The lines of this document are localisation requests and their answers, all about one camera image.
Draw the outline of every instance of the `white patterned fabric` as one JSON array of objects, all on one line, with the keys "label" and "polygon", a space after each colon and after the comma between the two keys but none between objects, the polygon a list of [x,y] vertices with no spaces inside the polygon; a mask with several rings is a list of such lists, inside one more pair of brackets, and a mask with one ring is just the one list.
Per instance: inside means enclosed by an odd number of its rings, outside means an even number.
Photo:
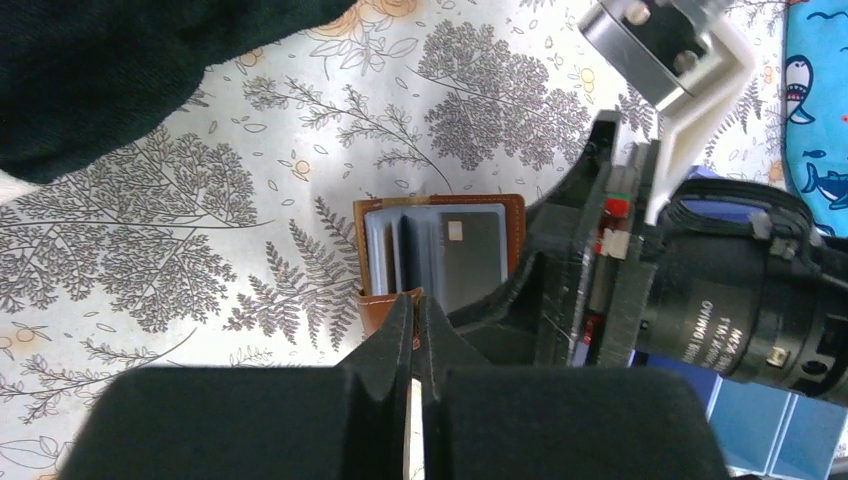
[{"label": "white patterned fabric", "polygon": [[[737,3],[762,66],[703,163],[782,185],[785,2]],[[621,110],[623,150],[655,136],[577,31],[590,4],[360,0],[208,68],[156,131],[0,206],[0,477],[51,478],[122,371],[339,360],[363,337],[352,201],[533,202],[598,110]]]}]

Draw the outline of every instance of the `wallet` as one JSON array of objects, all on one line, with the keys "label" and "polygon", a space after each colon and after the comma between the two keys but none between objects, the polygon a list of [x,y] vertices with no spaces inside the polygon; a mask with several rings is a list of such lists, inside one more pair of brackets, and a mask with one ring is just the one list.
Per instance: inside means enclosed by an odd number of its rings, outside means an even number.
[{"label": "wallet", "polygon": [[[457,206],[456,208],[442,208],[444,206]],[[497,208],[478,208],[478,209],[467,209],[462,206],[472,206],[472,205],[492,205]],[[423,208],[416,211],[416,209],[409,209],[406,207],[416,207],[416,206],[432,206],[438,208]],[[394,256],[396,262],[401,261],[402,255],[399,255],[404,249],[406,249],[406,256],[409,258],[410,253],[408,250],[410,248],[415,249],[426,242],[417,241],[415,237],[420,237],[421,234],[420,229],[422,226],[427,227],[427,225],[432,225],[432,221],[429,220],[430,217],[434,215],[440,215],[440,217],[436,220],[436,227],[439,229],[438,231],[431,232],[435,235],[440,236],[442,240],[448,239],[448,237],[453,238],[456,235],[456,232],[451,232],[450,229],[455,226],[457,223],[456,220],[452,219],[451,215],[460,215],[467,210],[473,211],[492,211],[492,212],[500,212],[499,217],[503,218],[503,229],[498,232],[492,229],[491,219],[485,219],[482,216],[479,216],[478,219],[474,219],[474,222],[488,222],[489,231],[492,231],[493,242],[487,242],[488,246],[491,243],[493,246],[490,247],[492,252],[492,257],[494,260],[494,264],[488,267],[489,270],[489,278],[494,275],[496,272],[492,270],[495,268],[495,265],[500,265],[503,263],[501,260],[505,260],[506,264],[506,272],[505,275],[509,275],[513,272],[513,270],[518,265],[518,257],[521,251],[521,244],[524,241],[524,237],[526,234],[526,225],[525,225],[525,211],[524,211],[524,198],[518,194],[494,194],[494,195],[433,195],[427,197],[399,197],[399,198],[382,198],[382,199],[372,199],[372,200],[359,200],[353,203],[353,216],[354,216],[354,227],[356,229],[356,241],[357,241],[357,250],[359,255],[359,266],[360,266],[360,274],[362,276],[362,285],[363,288],[359,292],[356,297],[356,303],[359,309],[360,318],[362,320],[362,325],[365,330],[365,334],[370,336],[372,333],[377,331],[380,326],[383,324],[383,321],[386,318],[386,315],[389,312],[389,309],[392,307],[395,299],[401,293],[408,293],[412,295],[413,299],[417,300],[422,295],[432,295],[433,293],[438,292],[430,292],[427,291],[423,286],[419,286],[414,289],[408,289],[406,292],[394,291],[392,293],[385,293],[385,289],[380,287],[381,291],[375,291],[375,285],[389,285],[390,283],[394,283],[395,275],[386,275],[385,278],[375,278],[372,279],[372,272],[377,273],[379,275],[385,275],[386,268],[382,265],[372,265],[371,259],[374,258],[375,252],[378,252],[379,255],[385,256],[386,252],[391,252],[390,254]],[[398,216],[394,212],[389,212],[388,210],[395,211],[404,211],[407,212],[404,217],[404,220],[398,221]],[[385,214],[381,215],[371,215],[369,219],[369,225],[366,226],[366,216],[371,214],[372,212],[380,212],[386,210]],[[379,236],[375,236],[374,232],[382,232],[384,228],[394,228],[398,229],[403,226],[403,238],[400,243],[404,245],[399,245],[397,238],[401,233],[400,231],[395,231],[394,235],[387,235],[385,237],[382,236],[382,233]],[[372,235],[369,236],[369,227],[371,229]],[[485,225],[476,225],[476,230],[474,231],[483,231],[482,228],[486,227]],[[499,244],[498,238],[501,235],[506,239],[506,248],[502,249],[503,252],[496,251],[494,245]],[[453,249],[445,249],[444,247],[440,249],[442,255],[444,256],[444,260],[451,264],[451,255],[463,255],[461,248],[453,248]],[[434,275],[442,275],[445,276],[445,279],[448,283],[453,279],[454,282],[461,282],[462,279],[455,278],[456,274],[450,271],[442,271],[443,269],[439,269],[436,267],[438,263],[434,263],[435,272]],[[412,274],[412,268],[407,268],[409,272],[406,274]],[[400,279],[397,279],[397,283],[395,284],[397,287],[403,285],[403,282]],[[448,292],[456,292],[458,289],[456,288],[446,288]],[[463,299],[461,298],[446,298],[448,303],[451,302],[461,302]]]}]

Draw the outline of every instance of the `black plastic mount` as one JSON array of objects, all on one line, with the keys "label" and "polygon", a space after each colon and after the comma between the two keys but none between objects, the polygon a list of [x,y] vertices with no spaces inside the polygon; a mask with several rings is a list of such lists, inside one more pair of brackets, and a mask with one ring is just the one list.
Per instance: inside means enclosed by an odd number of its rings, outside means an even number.
[{"label": "black plastic mount", "polygon": [[[562,188],[528,212],[523,267],[502,295],[450,320],[430,297],[401,296],[333,368],[125,373],[95,405],[60,478],[407,478],[417,377],[427,479],[727,479],[683,379],[539,365],[569,355],[560,346],[584,281],[571,272],[593,256],[617,124],[599,117]],[[525,365],[497,365],[507,363]]]}]

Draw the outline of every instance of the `dark cloth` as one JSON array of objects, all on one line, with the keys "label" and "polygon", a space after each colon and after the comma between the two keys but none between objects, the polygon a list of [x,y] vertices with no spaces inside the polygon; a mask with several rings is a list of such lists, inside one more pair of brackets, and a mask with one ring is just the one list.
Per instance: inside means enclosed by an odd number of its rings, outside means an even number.
[{"label": "dark cloth", "polygon": [[49,183],[144,136],[204,69],[355,0],[0,0],[0,170]]}]

